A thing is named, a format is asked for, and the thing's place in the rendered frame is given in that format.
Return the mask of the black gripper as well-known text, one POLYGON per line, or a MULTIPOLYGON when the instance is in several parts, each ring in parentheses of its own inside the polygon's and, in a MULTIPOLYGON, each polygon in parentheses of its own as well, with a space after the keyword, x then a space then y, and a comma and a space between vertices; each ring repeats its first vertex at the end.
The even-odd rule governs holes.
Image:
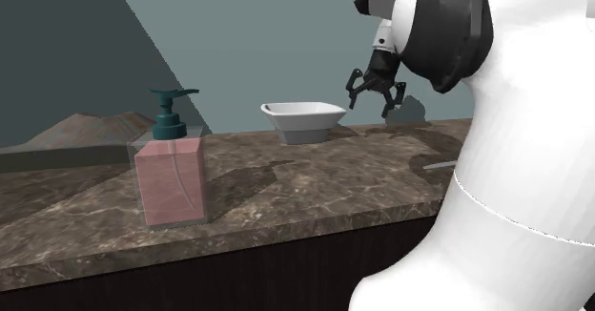
POLYGON ((394 110, 397 105, 401 105, 404 99, 407 84, 405 82, 395 83, 399 66, 400 57, 397 53, 373 50, 367 70, 363 72, 358 68, 353 69, 345 85, 345 90, 350 98, 349 109, 354 109, 360 93, 374 91, 381 93, 385 99, 381 117, 386 118, 388 113, 394 110), (362 78, 363 83, 355 87, 354 84, 358 78, 362 78), (390 93, 392 86, 397 91, 395 96, 390 93))

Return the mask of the white square bowl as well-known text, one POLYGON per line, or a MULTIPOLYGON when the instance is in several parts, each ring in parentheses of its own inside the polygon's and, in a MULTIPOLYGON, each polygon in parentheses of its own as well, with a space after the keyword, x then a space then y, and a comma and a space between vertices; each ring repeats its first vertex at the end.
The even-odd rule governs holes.
POLYGON ((325 102, 265 103, 260 109, 288 145, 324 142, 346 114, 340 106, 325 102))

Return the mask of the pink soap dispenser teal pump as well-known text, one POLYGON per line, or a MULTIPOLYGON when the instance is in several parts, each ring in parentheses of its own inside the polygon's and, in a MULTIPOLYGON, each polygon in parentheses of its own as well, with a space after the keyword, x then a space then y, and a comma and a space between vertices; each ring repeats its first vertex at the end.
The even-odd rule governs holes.
POLYGON ((201 126, 189 127, 174 101, 198 89, 151 90, 161 113, 155 124, 127 143, 141 221, 150 231, 208 221, 201 126))

